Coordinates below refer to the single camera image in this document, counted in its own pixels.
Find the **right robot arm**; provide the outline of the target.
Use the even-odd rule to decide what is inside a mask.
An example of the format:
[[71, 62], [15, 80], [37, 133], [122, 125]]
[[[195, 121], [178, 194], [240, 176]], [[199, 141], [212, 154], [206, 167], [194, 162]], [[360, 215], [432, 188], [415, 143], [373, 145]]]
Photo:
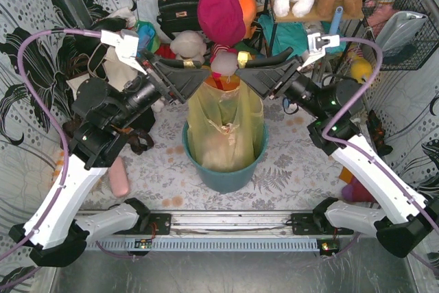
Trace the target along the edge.
[[404, 183], [369, 145], [351, 116], [361, 110], [351, 98], [361, 88], [354, 80], [318, 86], [300, 73], [292, 49], [265, 59], [238, 54], [236, 75], [261, 99], [284, 97], [314, 117], [308, 125], [313, 144], [348, 169], [379, 204], [369, 209], [327, 198], [312, 211], [317, 231], [356, 231], [376, 237], [392, 255], [406, 257], [438, 228], [438, 201], [426, 200]]

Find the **teal trash bin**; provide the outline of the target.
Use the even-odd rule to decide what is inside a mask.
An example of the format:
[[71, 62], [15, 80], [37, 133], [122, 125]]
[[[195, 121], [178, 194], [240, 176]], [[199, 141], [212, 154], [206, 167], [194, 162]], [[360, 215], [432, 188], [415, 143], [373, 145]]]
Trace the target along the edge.
[[266, 124], [263, 125], [263, 139], [261, 151], [255, 161], [249, 166], [235, 172], [215, 172], [199, 165], [189, 151], [189, 125], [185, 122], [182, 129], [182, 146], [185, 154], [195, 166], [195, 170], [202, 182], [209, 188], [221, 194], [228, 194], [243, 189], [252, 179], [257, 165], [261, 162], [268, 148], [269, 132]]

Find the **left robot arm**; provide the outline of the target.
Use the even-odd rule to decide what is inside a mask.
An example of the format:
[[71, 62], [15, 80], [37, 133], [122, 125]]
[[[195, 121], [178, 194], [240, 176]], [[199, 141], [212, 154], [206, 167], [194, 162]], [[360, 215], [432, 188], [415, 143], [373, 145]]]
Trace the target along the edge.
[[150, 210], [136, 198], [88, 217], [78, 216], [78, 210], [127, 143], [125, 129], [160, 98], [185, 103], [209, 71], [197, 61], [163, 59], [148, 51], [133, 65], [137, 76], [122, 91], [100, 78], [81, 83], [72, 108], [82, 124], [73, 133], [61, 174], [35, 214], [10, 229], [14, 241], [30, 248], [37, 266], [68, 266], [97, 240], [151, 227]]

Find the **yellow trash bag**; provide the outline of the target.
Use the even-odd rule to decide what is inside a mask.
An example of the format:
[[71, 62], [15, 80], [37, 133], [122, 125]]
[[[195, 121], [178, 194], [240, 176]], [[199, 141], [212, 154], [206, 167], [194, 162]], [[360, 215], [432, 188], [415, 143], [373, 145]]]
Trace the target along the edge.
[[204, 83], [189, 99], [187, 138], [197, 164], [214, 172], [252, 165], [263, 145], [263, 102], [244, 82], [230, 91]]

